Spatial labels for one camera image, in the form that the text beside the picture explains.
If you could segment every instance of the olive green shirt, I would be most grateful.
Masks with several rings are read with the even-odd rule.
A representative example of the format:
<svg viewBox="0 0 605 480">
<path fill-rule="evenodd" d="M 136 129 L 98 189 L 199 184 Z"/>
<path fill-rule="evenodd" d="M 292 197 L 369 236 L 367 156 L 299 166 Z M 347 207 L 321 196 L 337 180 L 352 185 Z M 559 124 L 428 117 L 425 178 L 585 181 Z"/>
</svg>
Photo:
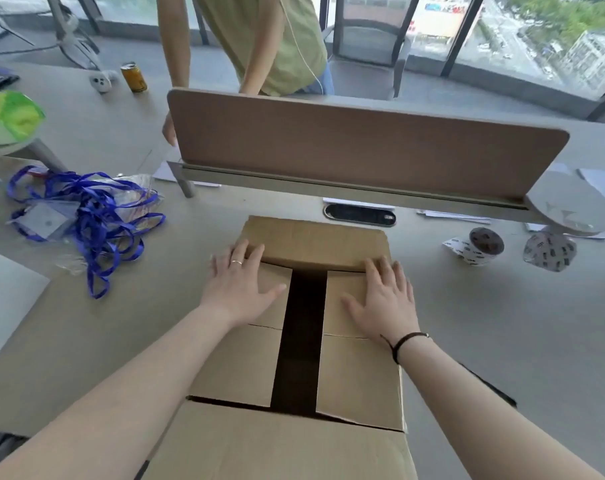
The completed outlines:
<svg viewBox="0 0 605 480">
<path fill-rule="evenodd" d="M 258 0 L 194 1 L 242 82 L 254 45 Z M 262 87 L 269 96 L 285 96 L 309 86 L 327 65 L 327 50 L 312 1 L 289 0 L 285 6 L 291 27 L 285 20 L 280 48 Z M 298 53 L 291 29 L 313 75 Z"/>
</svg>

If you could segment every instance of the desk leg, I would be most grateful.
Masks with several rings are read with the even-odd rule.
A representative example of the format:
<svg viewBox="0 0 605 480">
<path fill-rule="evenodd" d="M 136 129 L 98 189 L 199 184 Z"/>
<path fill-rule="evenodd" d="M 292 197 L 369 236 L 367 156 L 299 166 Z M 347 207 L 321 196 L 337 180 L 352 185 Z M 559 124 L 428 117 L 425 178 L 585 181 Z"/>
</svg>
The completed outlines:
<svg viewBox="0 0 605 480">
<path fill-rule="evenodd" d="M 169 168 L 171 169 L 171 173 L 176 177 L 176 181 L 180 185 L 180 189 L 183 191 L 183 194 L 187 198 L 195 197 L 195 189 L 194 184 L 191 183 L 190 180 L 185 178 L 185 174 L 182 171 L 182 163 L 178 162 L 167 162 L 169 164 Z"/>
<path fill-rule="evenodd" d="M 56 172 L 62 173 L 64 171 L 69 171 L 67 167 L 58 159 L 56 155 L 53 154 L 49 146 L 44 144 L 40 138 L 36 138 L 31 143 L 29 143 L 28 147 L 31 150 L 36 159 L 42 161 L 45 167 Z"/>
</svg>

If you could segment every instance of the black bracelet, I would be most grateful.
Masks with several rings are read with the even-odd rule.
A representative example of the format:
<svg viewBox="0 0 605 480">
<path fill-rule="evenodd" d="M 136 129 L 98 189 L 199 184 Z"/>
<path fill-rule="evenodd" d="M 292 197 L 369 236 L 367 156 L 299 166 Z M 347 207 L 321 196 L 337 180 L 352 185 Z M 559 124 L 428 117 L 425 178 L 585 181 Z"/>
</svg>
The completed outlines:
<svg viewBox="0 0 605 480">
<path fill-rule="evenodd" d="M 427 339 L 429 338 L 429 334 L 425 333 L 423 331 L 415 331 L 412 333 L 408 333 L 407 335 L 405 335 L 402 339 L 400 339 L 396 345 L 392 346 L 392 344 L 390 343 L 389 340 L 385 339 L 383 337 L 383 339 L 385 339 L 385 342 L 387 342 L 389 344 L 390 349 L 392 349 L 392 357 L 394 357 L 394 362 L 398 363 L 398 351 L 401 349 L 401 346 L 407 342 L 407 340 L 413 338 L 413 337 L 426 337 Z"/>
</svg>

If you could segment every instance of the white earphone cable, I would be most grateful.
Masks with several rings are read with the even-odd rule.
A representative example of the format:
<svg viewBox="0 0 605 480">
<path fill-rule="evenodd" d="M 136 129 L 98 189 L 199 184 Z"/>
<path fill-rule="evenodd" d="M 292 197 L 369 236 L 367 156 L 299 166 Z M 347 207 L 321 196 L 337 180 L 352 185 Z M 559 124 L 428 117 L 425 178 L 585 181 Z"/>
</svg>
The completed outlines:
<svg viewBox="0 0 605 480">
<path fill-rule="evenodd" d="M 289 25 L 289 29 L 291 30 L 291 36 L 293 37 L 293 42 L 296 44 L 296 48 L 298 49 L 298 53 L 300 54 L 300 58 L 302 59 L 302 62 L 305 63 L 305 66 L 307 67 L 309 72 L 314 76 L 314 79 L 316 79 L 316 82 L 318 82 L 318 85 L 321 88 L 321 94 L 325 95 L 325 90 L 323 88 L 323 85 L 321 84 L 321 81 L 318 79 L 318 77 L 316 77 L 316 75 L 314 74 L 314 71 L 312 70 L 311 67 L 309 67 L 309 64 L 305 60 L 305 56 L 300 51 L 300 47 L 298 46 L 298 40 L 296 40 L 296 34 L 293 33 L 293 27 L 291 26 L 291 22 L 289 21 L 289 15 L 287 15 L 287 9 L 284 7 L 284 3 L 282 3 L 282 0 L 280 0 L 280 6 L 282 7 L 282 11 L 284 12 L 284 17 L 287 20 L 287 24 Z"/>
</svg>

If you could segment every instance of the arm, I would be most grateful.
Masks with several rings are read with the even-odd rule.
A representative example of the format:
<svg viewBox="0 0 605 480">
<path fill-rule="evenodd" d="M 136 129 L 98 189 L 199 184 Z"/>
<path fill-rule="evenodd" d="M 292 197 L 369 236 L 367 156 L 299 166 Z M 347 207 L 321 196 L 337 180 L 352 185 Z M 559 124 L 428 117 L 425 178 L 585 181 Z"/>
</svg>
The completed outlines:
<svg viewBox="0 0 605 480">
<path fill-rule="evenodd" d="M 372 339 L 387 345 L 420 331 L 413 289 L 398 262 L 367 262 L 367 302 L 343 301 Z M 413 337 L 399 362 L 473 480 L 604 477 L 494 394 L 431 339 Z"/>
<path fill-rule="evenodd" d="M 274 64 L 286 22 L 280 1 L 258 0 L 258 28 L 245 77 L 240 85 L 243 94 L 258 94 Z"/>
<path fill-rule="evenodd" d="M 186 2 L 185 0 L 156 0 L 156 6 L 160 40 L 165 52 L 171 84 L 175 88 L 188 88 L 191 48 Z M 162 127 L 162 134 L 170 145 L 176 146 L 176 130 L 169 112 Z"/>
<path fill-rule="evenodd" d="M 258 292 L 263 246 L 230 264 L 246 249 L 212 259 L 201 305 L 4 460 L 0 480 L 134 478 L 211 351 L 284 290 Z"/>
</svg>

